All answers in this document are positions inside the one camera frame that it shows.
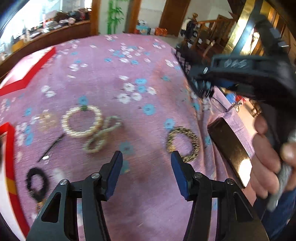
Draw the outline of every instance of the finger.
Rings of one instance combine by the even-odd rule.
[[[279,180],[274,172],[264,166],[255,155],[251,159],[252,171],[256,176],[260,185],[271,194],[275,194],[279,190]]]
[[[296,143],[285,143],[281,147],[283,161],[296,168]]]
[[[281,170],[280,158],[265,136],[256,134],[253,137],[253,147],[257,158],[267,169],[274,173]]]
[[[267,132],[267,122],[262,115],[259,115],[254,122],[255,130],[260,134],[264,135]]]
[[[296,170],[293,169],[285,191],[293,191],[296,188]]]
[[[255,191],[256,195],[263,198],[263,199],[267,198],[268,191],[260,185],[255,174],[252,171],[251,171],[250,177],[251,177],[251,179],[250,179],[251,187]]]

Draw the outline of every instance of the brown door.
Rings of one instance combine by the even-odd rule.
[[[168,34],[178,36],[190,1],[167,0],[159,27],[166,28]]]

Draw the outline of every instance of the black hair tie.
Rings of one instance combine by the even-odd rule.
[[[32,177],[35,175],[39,175],[43,180],[43,186],[39,191],[35,190],[34,188],[31,187],[32,186]],[[37,210],[40,211],[43,204],[44,204],[45,195],[46,195],[48,188],[49,188],[48,178],[46,177],[45,173],[40,168],[33,167],[27,173],[26,182],[27,182],[27,189],[30,193],[30,196],[37,201]]]

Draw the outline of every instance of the screw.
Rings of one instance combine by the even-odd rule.
[[[208,67],[205,67],[205,69],[204,69],[204,72],[203,72],[203,73],[204,73],[204,74],[206,74],[206,73],[207,73],[207,71],[208,71],[208,69],[209,69]]]
[[[234,180],[231,178],[228,178],[226,181],[229,185],[233,185],[234,184]]]
[[[68,180],[67,180],[67,179],[63,179],[63,180],[61,180],[59,183],[60,183],[61,185],[66,185],[66,184],[67,184],[67,182],[68,182]]]
[[[99,173],[93,173],[92,175],[91,175],[91,178],[93,178],[93,179],[97,179],[97,178],[99,178],[100,177],[100,174]]]
[[[202,178],[202,173],[200,173],[200,172],[196,172],[196,173],[194,173],[194,175],[193,175],[195,178],[197,178],[197,179],[200,179],[200,178]]]

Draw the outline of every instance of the blue denim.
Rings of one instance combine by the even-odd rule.
[[[285,192],[281,196],[275,211],[272,213],[269,211],[265,212],[261,221],[270,241],[275,240],[279,236],[281,231],[286,226],[287,221],[293,215],[295,197],[296,189],[290,192]],[[263,207],[263,202],[259,199],[257,199],[253,205],[253,208],[257,213],[260,213]]]

